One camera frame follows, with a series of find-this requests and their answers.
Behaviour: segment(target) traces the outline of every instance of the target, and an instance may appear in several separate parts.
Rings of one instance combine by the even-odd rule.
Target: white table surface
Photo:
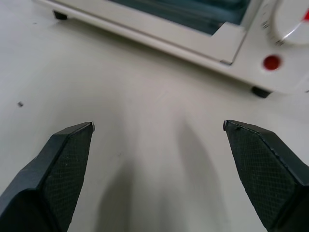
[[[1,0],[0,193],[53,133],[94,121],[70,232],[264,232],[222,124],[272,130],[309,164],[309,94],[262,100],[249,89],[75,19],[58,22],[29,0]]]

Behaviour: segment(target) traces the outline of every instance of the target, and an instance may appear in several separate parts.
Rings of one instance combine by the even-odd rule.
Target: oven door
[[[103,20],[231,64],[261,0],[57,0]]]

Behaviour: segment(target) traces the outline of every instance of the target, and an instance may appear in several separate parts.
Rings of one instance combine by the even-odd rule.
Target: white toaster oven
[[[251,84],[266,97],[309,75],[309,0],[35,0]]]

